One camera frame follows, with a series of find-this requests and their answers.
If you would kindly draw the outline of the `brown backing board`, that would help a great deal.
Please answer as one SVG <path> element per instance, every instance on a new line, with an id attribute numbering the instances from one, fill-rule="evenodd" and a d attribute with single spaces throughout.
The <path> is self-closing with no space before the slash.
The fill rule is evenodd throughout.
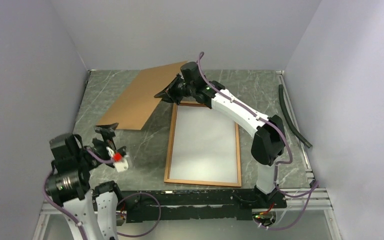
<path id="1" fill-rule="evenodd" d="M 186 61 L 141 70 L 98 125 L 118 123 L 118 130 L 141 130 L 161 101 L 154 96 L 174 80 Z"/>

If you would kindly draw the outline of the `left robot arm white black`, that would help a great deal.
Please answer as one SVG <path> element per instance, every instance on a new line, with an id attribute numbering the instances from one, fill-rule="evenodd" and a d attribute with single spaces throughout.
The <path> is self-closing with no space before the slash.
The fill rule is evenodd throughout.
<path id="1" fill-rule="evenodd" d="M 84 145 L 78 134 L 64 133 L 50 140 L 54 157 L 51 172 L 43 184 L 45 199 L 62 214 L 75 240 L 114 240 L 117 238 L 116 210 L 123 195 L 115 181 L 90 185 L 90 172 L 108 166 L 118 173 L 129 169 L 126 147 L 116 148 L 114 137 L 118 123 L 96 125 L 102 139 L 93 138 Z"/>

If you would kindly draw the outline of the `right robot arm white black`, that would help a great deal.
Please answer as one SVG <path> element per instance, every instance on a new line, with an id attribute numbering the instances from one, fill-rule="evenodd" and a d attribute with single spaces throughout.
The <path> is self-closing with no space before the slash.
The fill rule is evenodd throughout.
<path id="1" fill-rule="evenodd" d="M 209 81 L 198 61 L 183 64 L 174 79 L 154 97 L 176 105 L 192 97 L 242 127 L 252 137 L 250 151 L 258 163 L 255 202 L 262 208 L 273 203 L 279 187 L 278 158 L 289 149 L 284 124 L 278 115 L 263 114 L 238 99 L 221 83 Z"/>

